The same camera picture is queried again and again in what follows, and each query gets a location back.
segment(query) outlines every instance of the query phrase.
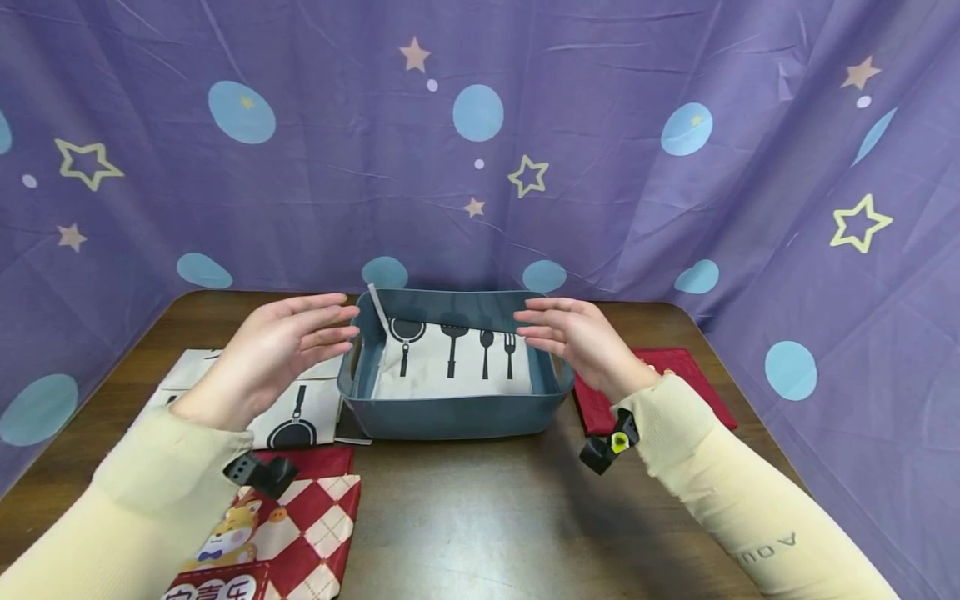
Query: frying pan print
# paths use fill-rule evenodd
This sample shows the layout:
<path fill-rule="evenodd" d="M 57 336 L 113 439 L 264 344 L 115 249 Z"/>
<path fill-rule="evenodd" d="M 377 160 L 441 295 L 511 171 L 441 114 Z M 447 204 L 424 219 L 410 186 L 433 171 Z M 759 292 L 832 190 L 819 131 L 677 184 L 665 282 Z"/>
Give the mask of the frying pan print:
<path fill-rule="evenodd" d="M 390 319 L 390 335 L 398 342 L 403 343 L 403 358 L 400 360 L 401 377 L 407 376 L 407 358 L 410 354 L 410 345 L 423 337 L 424 333 L 426 333 L 426 323 Z"/>
<path fill-rule="evenodd" d="M 309 420 L 301 419 L 303 397 L 306 396 L 306 386 L 301 385 L 297 390 L 297 405 L 290 420 L 286 420 L 274 429 L 267 439 L 270 448 L 302 448 L 317 442 L 317 428 Z"/>

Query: storage box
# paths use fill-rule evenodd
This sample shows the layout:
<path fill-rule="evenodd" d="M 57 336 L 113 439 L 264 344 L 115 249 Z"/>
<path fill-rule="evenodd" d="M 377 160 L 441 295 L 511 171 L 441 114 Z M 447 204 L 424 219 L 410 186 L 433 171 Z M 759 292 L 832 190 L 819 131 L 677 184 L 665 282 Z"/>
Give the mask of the storage box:
<path fill-rule="evenodd" d="M 514 312 L 540 294 L 509 292 L 442 292 L 377 289 L 390 319 L 445 324 L 514 333 L 521 325 Z M 353 324 L 360 335 L 340 368 L 338 385 L 364 431 L 374 439 L 470 440 L 543 431 L 573 387 L 573 369 L 565 361 L 559 373 L 548 353 L 526 348 L 531 393 L 378 399 L 372 397 L 388 333 L 377 318 L 370 294 L 360 297 L 360 316 Z"/>

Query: cream long-sleeve shirt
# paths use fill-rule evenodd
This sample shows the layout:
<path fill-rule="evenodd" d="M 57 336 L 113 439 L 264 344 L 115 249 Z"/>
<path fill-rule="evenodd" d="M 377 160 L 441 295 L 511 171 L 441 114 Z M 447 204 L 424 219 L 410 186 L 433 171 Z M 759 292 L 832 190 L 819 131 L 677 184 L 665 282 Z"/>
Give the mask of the cream long-sleeve shirt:
<path fill-rule="evenodd" d="M 778 600 L 896 598 L 802 490 L 740 442 L 686 382 L 624 399 L 651 475 Z M 144 416 L 89 489 L 0 576 L 0 598 L 156 600 L 217 525 L 237 487 L 222 474 L 251 434 Z"/>

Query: black wrist tracker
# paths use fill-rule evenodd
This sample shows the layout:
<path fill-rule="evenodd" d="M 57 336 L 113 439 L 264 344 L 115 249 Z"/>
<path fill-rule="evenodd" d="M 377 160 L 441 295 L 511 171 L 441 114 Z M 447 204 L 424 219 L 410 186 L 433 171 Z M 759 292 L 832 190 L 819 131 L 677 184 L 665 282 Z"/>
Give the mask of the black wrist tracker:
<path fill-rule="evenodd" d="M 281 456 L 274 457 L 270 464 L 247 452 L 224 468 L 224 475 L 238 486 L 250 486 L 258 492 L 279 500 L 300 471 L 294 464 Z"/>
<path fill-rule="evenodd" d="M 634 414 L 625 408 L 620 408 L 616 411 L 616 425 L 613 427 L 613 433 L 607 437 L 589 436 L 584 448 L 580 450 L 580 460 L 596 474 L 602 475 L 617 456 L 627 448 L 635 446 L 639 441 L 640 434 L 636 430 Z"/>

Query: hand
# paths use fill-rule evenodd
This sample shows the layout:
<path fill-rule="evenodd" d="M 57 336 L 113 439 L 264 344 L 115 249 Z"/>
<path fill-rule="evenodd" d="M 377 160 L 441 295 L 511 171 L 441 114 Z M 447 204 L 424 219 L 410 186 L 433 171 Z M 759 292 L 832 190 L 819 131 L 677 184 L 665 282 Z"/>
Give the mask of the hand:
<path fill-rule="evenodd" d="M 350 350 L 357 327 L 325 328 L 360 313 L 345 301 L 343 294 L 324 294 L 260 306 L 170 412 L 214 429 L 244 431 L 302 372 Z"/>
<path fill-rule="evenodd" d="M 660 380 L 656 371 L 636 358 L 594 304 L 570 298 L 533 298 L 528 310 L 514 318 L 527 345 L 566 360 L 591 388 L 612 402 Z"/>

